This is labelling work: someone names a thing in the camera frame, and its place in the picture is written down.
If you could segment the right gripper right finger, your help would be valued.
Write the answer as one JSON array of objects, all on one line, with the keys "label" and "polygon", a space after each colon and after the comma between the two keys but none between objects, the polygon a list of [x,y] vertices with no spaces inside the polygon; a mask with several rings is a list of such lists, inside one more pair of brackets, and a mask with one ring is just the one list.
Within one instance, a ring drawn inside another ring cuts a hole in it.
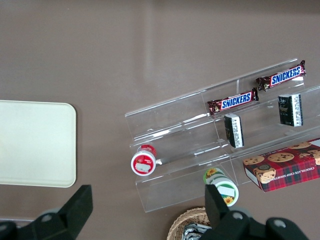
[{"label": "right gripper right finger", "polygon": [[203,240],[307,240],[291,220],[268,218],[259,223],[240,210],[230,210],[215,185],[205,186],[205,211],[211,225]]}]

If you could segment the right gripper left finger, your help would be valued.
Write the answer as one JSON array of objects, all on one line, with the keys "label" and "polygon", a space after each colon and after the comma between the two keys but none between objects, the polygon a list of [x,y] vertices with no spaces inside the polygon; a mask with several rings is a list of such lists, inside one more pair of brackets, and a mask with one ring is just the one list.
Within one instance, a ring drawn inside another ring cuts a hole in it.
[{"label": "right gripper left finger", "polygon": [[58,210],[40,215],[17,227],[12,220],[0,223],[2,240],[75,240],[93,211],[91,185],[82,185]]}]

